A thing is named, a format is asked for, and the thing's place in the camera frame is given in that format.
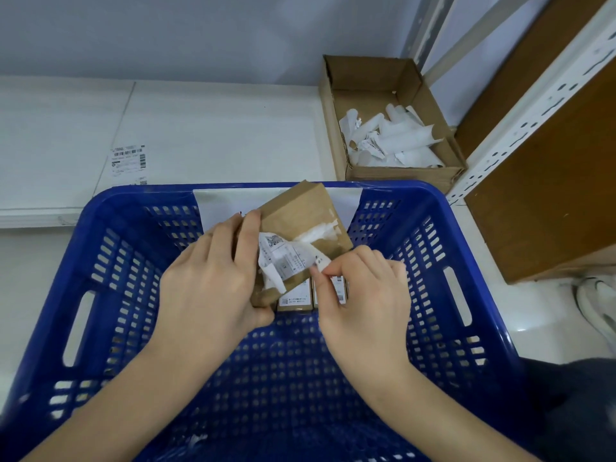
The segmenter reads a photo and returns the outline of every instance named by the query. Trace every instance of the white sneaker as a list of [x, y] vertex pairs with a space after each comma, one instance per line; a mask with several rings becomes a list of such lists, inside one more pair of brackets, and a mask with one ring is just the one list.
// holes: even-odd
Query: white sneaker
[[574, 288], [575, 302], [588, 321], [607, 340], [616, 354], [616, 290], [596, 277], [588, 277]]

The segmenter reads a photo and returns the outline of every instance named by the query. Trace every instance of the forearm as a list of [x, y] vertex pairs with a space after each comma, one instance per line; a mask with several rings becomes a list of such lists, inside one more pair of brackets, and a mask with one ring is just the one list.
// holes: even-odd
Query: forearm
[[213, 371], [146, 347], [24, 461], [132, 460]]
[[385, 423], [435, 462], [537, 461], [412, 365], [400, 373], [395, 384], [371, 393], [367, 402]]

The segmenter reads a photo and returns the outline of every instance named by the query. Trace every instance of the cardboard box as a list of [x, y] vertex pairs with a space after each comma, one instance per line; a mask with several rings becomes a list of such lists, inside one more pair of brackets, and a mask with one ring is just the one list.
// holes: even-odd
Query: cardboard box
[[[336, 294], [338, 295], [338, 303], [344, 305], [347, 300], [349, 289], [347, 287], [346, 280], [344, 277], [332, 277], [331, 282], [334, 284], [334, 288], [336, 289]], [[312, 304], [315, 309], [319, 309], [319, 298], [317, 297], [317, 289], [314, 284], [312, 284]]]
[[278, 311], [312, 311], [312, 281], [304, 280], [278, 299]]
[[[353, 248], [349, 235], [334, 207], [327, 190], [321, 183], [303, 181], [273, 200], [266, 202], [261, 209], [261, 232], [272, 232], [287, 241], [295, 240], [319, 224], [337, 222], [335, 238], [319, 239], [312, 246], [330, 259]], [[310, 277], [308, 269], [284, 280], [287, 292]], [[264, 289], [263, 276], [258, 273], [251, 303], [254, 306], [268, 307], [282, 294], [276, 288]]]
[[[411, 59], [368, 56], [323, 57], [323, 77], [319, 85], [323, 115], [338, 180], [422, 180], [448, 193], [467, 169], [453, 132], [445, 122], [430, 89]], [[396, 167], [354, 167], [338, 121], [351, 108], [366, 122], [385, 112], [388, 103], [412, 105], [426, 125], [434, 124], [432, 135], [443, 140], [431, 146], [446, 165], [440, 169]]]

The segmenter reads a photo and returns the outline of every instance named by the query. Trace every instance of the dark clothing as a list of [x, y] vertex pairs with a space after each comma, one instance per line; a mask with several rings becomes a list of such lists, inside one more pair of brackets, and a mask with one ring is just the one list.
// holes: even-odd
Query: dark clothing
[[616, 360], [566, 365], [524, 359], [531, 397], [545, 416], [536, 446], [546, 462], [616, 461]]

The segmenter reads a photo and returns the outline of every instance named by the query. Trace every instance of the hand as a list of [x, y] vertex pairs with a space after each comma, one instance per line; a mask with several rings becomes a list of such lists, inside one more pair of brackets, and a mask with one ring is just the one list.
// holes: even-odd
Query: hand
[[[235, 257], [234, 236], [240, 229]], [[186, 248], [161, 279], [158, 320], [147, 347], [201, 366], [204, 378], [254, 328], [273, 321], [269, 308], [254, 308], [261, 214], [250, 211], [216, 225]]]
[[[359, 246], [332, 261], [323, 273], [311, 269], [319, 297], [319, 325], [327, 347], [351, 385], [367, 401], [412, 368], [406, 353], [411, 298], [403, 263]], [[349, 283], [345, 305], [328, 276]]]

